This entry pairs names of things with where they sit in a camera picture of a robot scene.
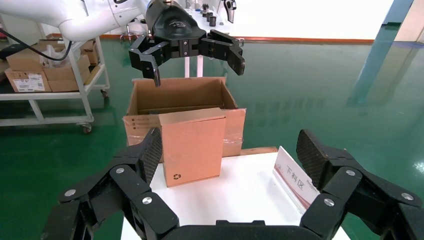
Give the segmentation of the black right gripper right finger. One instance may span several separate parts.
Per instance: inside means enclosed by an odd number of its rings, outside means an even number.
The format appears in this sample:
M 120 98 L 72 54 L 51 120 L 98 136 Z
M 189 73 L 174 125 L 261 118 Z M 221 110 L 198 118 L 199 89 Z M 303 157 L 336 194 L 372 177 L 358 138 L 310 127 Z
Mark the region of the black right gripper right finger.
M 330 240 L 352 214 L 382 240 L 423 239 L 423 202 L 416 194 L 367 171 L 347 150 L 323 144 L 309 129 L 299 132 L 296 154 L 319 192 L 301 227 Z

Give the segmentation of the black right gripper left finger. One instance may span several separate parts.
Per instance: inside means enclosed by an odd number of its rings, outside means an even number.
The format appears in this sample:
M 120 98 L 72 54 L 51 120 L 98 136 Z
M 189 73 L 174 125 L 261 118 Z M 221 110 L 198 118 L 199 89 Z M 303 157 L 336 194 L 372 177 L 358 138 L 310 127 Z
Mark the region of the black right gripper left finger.
M 43 240 L 91 240 L 111 215 L 122 212 L 143 240 L 161 240 L 179 218 L 151 189 L 162 158 L 162 135 L 151 128 L 141 143 L 116 154 L 101 171 L 63 191 L 41 232 Z

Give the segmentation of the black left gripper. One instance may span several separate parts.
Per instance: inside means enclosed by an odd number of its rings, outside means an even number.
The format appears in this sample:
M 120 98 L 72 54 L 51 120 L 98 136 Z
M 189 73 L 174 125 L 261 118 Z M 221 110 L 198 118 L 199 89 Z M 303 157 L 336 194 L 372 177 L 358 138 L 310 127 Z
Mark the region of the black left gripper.
M 217 30 L 207 33 L 178 3 L 152 0 L 145 20 L 152 37 L 140 35 L 129 48 L 131 66 L 161 85 L 159 66 L 169 59 L 202 55 L 226 61 L 238 75 L 244 74 L 246 61 L 240 41 Z

